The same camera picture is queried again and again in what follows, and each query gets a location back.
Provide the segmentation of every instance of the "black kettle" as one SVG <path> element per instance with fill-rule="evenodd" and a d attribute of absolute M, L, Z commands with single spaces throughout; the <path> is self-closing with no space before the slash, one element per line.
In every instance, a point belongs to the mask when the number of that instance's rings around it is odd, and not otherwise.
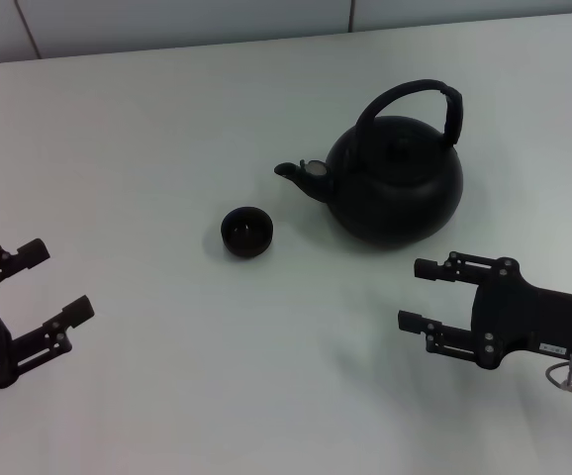
<path fill-rule="evenodd" d="M 446 97 L 441 134 L 407 117 L 376 117 L 397 99 L 436 90 Z M 462 167 L 453 146 L 462 130 L 462 96 L 424 79 L 377 97 L 334 144 L 326 163 L 282 163 L 275 173 L 327 203 L 354 236 L 378 245 L 426 238 L 453 216 L 462 197 Z"/>

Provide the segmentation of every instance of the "white label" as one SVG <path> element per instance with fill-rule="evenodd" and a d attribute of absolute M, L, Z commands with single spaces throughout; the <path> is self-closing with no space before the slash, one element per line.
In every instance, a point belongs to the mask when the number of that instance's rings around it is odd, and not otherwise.
<path fill-rule="evenodd" d="M 539 347 L 541 351 L 547 351 L 549 353 L 565 354 L 567 349 L 560 346 L 554 346 L 553 344 L 542 343 Z"/>

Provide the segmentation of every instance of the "small black bowl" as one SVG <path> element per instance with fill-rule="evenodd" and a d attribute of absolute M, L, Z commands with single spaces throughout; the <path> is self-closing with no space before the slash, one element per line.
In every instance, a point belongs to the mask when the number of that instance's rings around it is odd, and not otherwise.
<path fill-rule="evenodd" d="M 270 246 L 273 222 L 258 208 L 237 208 L 225 216 L 220 233 L 231 254 L 256 257 Z"/>

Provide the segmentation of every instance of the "kettle handle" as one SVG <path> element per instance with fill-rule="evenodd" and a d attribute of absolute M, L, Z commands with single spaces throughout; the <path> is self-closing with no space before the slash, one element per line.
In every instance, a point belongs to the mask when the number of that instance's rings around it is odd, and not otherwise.
<path fill-rule="evenodd" d="M 421 79 L 418 81 L 406 82 L 405 84 L 401 84 L 400 86 L 396 86 L 389 91 L 384 92 L 365 108 L 358 118 L 358 121 L 356 121 L 356 126 L 354 127 L 354 140 L 352 142 L 353 156 L 358 156 L 358 145 L 361 143 L 368 129 L 374 124 L 376 116 L 383 109 L 401 97 L 414 94 L 415 92 L 431 90 L 440 91 L 446 96 L 446 123 L 444 124 L 442 142 L 446 147 L 454 146 L 462 132 L 462 119 L 464 117 L 462 95 L 441 81 Z"/>

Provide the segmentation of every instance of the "white table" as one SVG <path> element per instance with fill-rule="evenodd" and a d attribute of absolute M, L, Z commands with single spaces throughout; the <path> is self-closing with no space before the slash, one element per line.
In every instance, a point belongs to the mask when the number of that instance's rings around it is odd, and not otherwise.
<path fill-rule="evenodd" d="M 464 96 L 464 196 L 381 254 L 272 169 L 419 78 Z M 234 262 L 219 225 L 243 205 L 275 235 Z M 0 391 L 0 475 L 572 473 L 552 358 L 484 371 L 396 317 L 468 328 L 473 286 L 413 277 L 451 250 L 572 293 L 572 15 L 2 64 L 0 243 L 36 237 L 52 259 L 0 286 L 12 334 L 82 294 L 97 316 Z"/>

